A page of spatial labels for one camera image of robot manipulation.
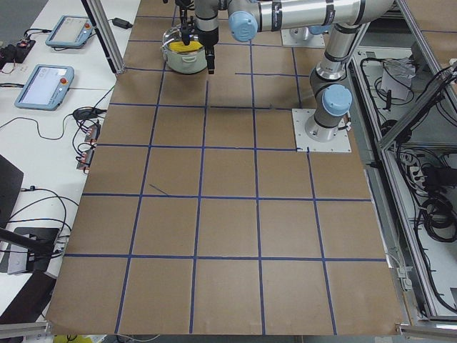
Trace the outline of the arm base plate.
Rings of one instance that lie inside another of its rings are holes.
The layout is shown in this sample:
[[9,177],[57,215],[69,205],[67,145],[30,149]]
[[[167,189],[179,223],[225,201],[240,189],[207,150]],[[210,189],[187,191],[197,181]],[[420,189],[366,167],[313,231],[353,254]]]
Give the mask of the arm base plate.
[[283,46],[323,49],[325,42],[322,34],[314,35],[307,27],[282,29],[281,39]]
[[292,109],[296,150],[301,152],[351,153],[343,117],[338,126],[323,128],[314,119],[315,109]]

